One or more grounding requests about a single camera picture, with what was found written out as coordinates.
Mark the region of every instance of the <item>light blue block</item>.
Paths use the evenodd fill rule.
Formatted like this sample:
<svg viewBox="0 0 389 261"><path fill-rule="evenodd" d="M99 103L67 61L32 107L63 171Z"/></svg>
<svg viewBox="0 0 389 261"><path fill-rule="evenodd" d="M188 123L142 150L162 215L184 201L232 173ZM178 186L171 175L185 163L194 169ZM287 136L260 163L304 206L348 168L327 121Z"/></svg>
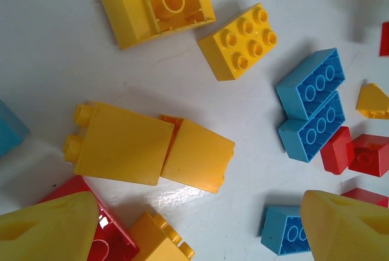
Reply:
<svg viewBox="0 0 389 261"><path fill-rule="evenodd" d="M278 256L309 252L299 206L269 206L261 243Z"/></svg>
<svg viewBox="0 0 389 261"><path fill-rule="evenodd" d="M309 121L288 119L278 128L287 155L310 162L345 121L339 93L333 92Z"/></svg>
<svg viewBox="0 0 389 261"><path fill-rule="evenodd" d="M288 118L309 120L344 80L333 48L313 53L275 89Z"/></svg>
<svg viewBox="0 0 389 261"><path fill-rule="evenodd" d="M0 157L17 147L29 129L0 100Z"/></svg>

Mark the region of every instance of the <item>lego duplo brick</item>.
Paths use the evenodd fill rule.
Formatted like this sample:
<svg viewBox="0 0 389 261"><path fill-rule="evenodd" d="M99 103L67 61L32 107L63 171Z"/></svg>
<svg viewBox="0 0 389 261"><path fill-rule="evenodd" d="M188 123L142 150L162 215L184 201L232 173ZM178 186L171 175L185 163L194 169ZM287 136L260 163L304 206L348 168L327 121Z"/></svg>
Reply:
<svg viewBox="0 0 389 261"><path fill-rule="evenodd" d="M121 50L216 21L211 0L102 0Z"/></svg>
<svg viewBox="0 0 389 261"><path fill-rule="evenodd" d="M198 41L218 80L236 80L277 45L261 4Z"/></svg>
<svg viewBox="0 0 389 261"><path fill-rule="evenodd" d="M278 256L308 252L299 206L269 206L266 209L261 243Z"/></svg>
<svg viewBox="0 0 389 261"><path fill-rule="evenodd" d="M353 140L350 170L381 177L389 171L389 137L362 134Z"/></svg>
<svg viewBox="0 0 389 261"><path fill-rule="evenodd" d="M340 175L355 158L350 129L342 126L320 150L324 169Z"/></svg>
<svg viewBox="0 0 389 261"><path fill-rule="evenodd" d="M366 118L389 119L389 97L375 83L361 86L356 110Z"/></svg>
<svg viewBox="0 0 389 261"><path fill-rule="evenodd" d="M174 125L100 102L78 105L65 160L78 175L156 185Z"/></svg>
<svg viewBox="0 0 389 261"><path fill-rule="evenodd" d="M75 176L40 202L50 201L81 191L92 192L82 176ZM98 223L88 255L88 261L130 261L139 252L134 240L125 231L110 211L96 197L98 203Z"/></svg>
<svg viewBox="0 0 389 261"><path fill-rule="evenodd" d="M161 214L152 217L145 212L129 233L140 248L133 261L189 261L195 255Z"/></svg>
<svg viewBox="0 0 389 261"><path fill-rule="evenodd" d="M389 22L382 24L380 56L389 56Z"/></svg>
<svg viewBox="0 0 389 261"><path fill-rule="evenodd" d="M387 196L363 190L361 188L355 188L353 190L350 190L346 193L343 193L342 196L379 205L386 208L388 208L389 204L389 198Z"/></svg>
<svg viewBox="0 0 389 261"><path fill-rule="evenodd" d="M389 209L307 191L301 220L315 261L389 260Z"/></svg>
<svg viewBox="0 0 389 261"><path fill-rule="evenodd" d="M310 162L345 121L337 91L309 121L288 119L278 128L287 155L291 159Z"/></svg>
<svg viewBox="0 0 389 261"><path fill-rule="evenodd" d="M97 201L80 192L0 216L0 260L86 260Z"/></svg>
<svg viewBox="0 0 389 261"><path fill-rule="evenodd" d="M309 120L345 80L336 48L314 52L276 87L291 119Z"/></svg>
<svg viewBox="0 0 389 261"><path fill-rule="evenodd" d="M22 144L30 130L0 100L0 157Z"/></svg>
<svg viewBox="0 0 389 261"><path fill-rule="evenodd" d="M216 193L235 143L183 118L161 115L175 125L161 177Z"/></svg>

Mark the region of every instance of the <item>toy building block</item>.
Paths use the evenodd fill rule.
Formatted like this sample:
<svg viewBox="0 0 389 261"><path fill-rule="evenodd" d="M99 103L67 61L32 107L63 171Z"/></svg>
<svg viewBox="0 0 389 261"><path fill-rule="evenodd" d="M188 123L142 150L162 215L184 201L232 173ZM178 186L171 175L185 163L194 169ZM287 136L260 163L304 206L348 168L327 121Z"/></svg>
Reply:
<svg viewBox="0 0 389 261"><path fill-rule="evenodd" d="M389 22L382 24L380 56L389 56Z"/></svg>
<svg viewBox="0 0 389 261"><path fill-rule="evenodd" d="M301 220L315 261L389 260L389 209L307 191Z"/></svg>
<svg viewBox="0 0 389 261"><path fill-rule="evenodd" d="M313 53L275 89L288 118L309 120L344 80L333 48Z"/></svg>
<svg viewBox="0 0 389 261"><path fill-rule="evenodd" d="M233 156L235 143L183 118L161 115L175 125L162 177L216 193Z"/></svg>
<svg viewBox="0 0 389 261"><path fill-rule="evenodd" d="M20 145L30 130L0 100L0 157Z"/></svg>
<svg viewBox="0 0 389 261"><path fill-rule="evenodd" d="M130 227L140 252L133 261L188 261L195 255L187 243L160 214L152 217L145 212Z"/></svg>
<svg viewBox="0 0 389 261"><path fill-rule="evenodd" d="M102 0L121 50L216 21L211 0Z"/></svg>
<svg viewBox="0 0 389 261"><path fill-rule="evenodd" d="M198 44L218 80L236 80L277 45L277 35L256 4Z"/></svg>
<svg viewBox="0 0 389 261"><path fill-rule="evenodd" d="M361 188L355 188L353 190L350 190L349 192L343 193L342 196L379 205L386 208L388 208L389 204L389 197L363 190Z"/></svg>
<svg viewBox="0 0 389 261"><path fill-rule="evenodd" d="M342 126L320 150L324 169L340 175L355 159L354 146L350 129Z"/></svg>
<svg viewBox="0 0 389 261"><path fill-rule="evenodd" d="M85 183L82 176L75 176L52 192L41 202L72 195L73 193L89 191L91 188ZM96 197L98 203L98 223L95 228L88 261L130 261L139 252L134 240L127 234L121 224Z"/></svg>
<svg viewBox="0 0 389 261"><path fill-rule="evenodd" d="M97 202L90 192L4 214L0 260L86 260L97 221Z"/></svg>
<svg viewBox="0 0 389 261"><path fill-rule="evenodd" d="M389 119L389 97L375 83L362 86L356 110L367 118Z"/></svg>
<svg viewBox="0 0 389 261"><path fill-rule="evenodd" d="M100 102L78 105L74 122L80 128L67 137L64 154L76 174L158 183L173 124Z"/></svg>
<svg viewBox="0 0 389 261"><path fill-rule="evenodd" d="M389 137L362 134L353 146L356 157L350 170L377 177L389 171Z"/></svg>
<svg viewBox="0 0 389 261"><path fill-rule="evenodd" d="M345 121L339 94L335 91L309 121L288 119L278 128L287 155L310 162Z"/></svg>
<svg viewBox="0 0 389 261"><path fill-rule="evenodd" d="M310 251L301 223L300 207L269 206L261 243L278 256Z"/></svg>

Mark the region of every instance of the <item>blue 2x4 brick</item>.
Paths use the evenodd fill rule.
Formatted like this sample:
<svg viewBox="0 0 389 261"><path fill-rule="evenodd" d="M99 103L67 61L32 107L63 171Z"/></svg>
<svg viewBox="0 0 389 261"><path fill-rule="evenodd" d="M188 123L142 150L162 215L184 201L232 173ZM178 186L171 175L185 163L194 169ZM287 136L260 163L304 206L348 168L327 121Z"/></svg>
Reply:
<svg viewBox="0 0 389 261"><path fill-rule="evenodd" d="M276 91L288 118L309 120L344 80L337 49L320 50L292 71Z"/></svg>
<svg viewBox="0 0 389 261"><path fill-rule="evenodd" d="M278 134L291 159L310 162L345 120L335 91L309 121L288 119L278 128Z"/></svg>
<svg viewBox="0 0 389 261"><path fill-rule="evenodd" d="M0 157L23 142L29 129L0 100Z"/></svg>
<svg viewBox="0 0 389 261"><path fill-rule="evenodd" d="M309 252L301 223L300 207L269 206L266 209L261 243L277 255Z"/></svg>

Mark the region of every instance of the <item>white table surface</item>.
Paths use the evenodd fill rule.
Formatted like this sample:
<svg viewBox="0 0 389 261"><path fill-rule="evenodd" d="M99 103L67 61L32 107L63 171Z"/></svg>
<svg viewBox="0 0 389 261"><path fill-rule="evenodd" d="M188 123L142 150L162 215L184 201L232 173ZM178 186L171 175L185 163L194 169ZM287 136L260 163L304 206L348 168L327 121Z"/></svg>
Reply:
<svg viewBox="0 0 389 261"><path fill-rule="evenodd" d="M299 205L307 189L341 193L358 186L389 195L389 173L335 176L324 171L320 155L310 164L289 159L277 135L285 115L275 94L310 53L337 47L346 125L354 137L389 136L388 121L355 110L363 82L389 94L389 58L378 57L389 0L212 2L216 24L120 52L99 0L0 0L0 98L32 132L0 161L0 214L35 204L72 176L61 149L76 130L76 105L86 100L186 117L236 142L216 195L162 178L156 187L88 178L126 226L144 211L164 215L196 251L193 260L277 260L258 236L263 209ZM278 46L239 80L217 82L196 39L257 2L269 13ZM357 35L350 34L353 23ZM282 259L313 260L311 253Z"/></svg>

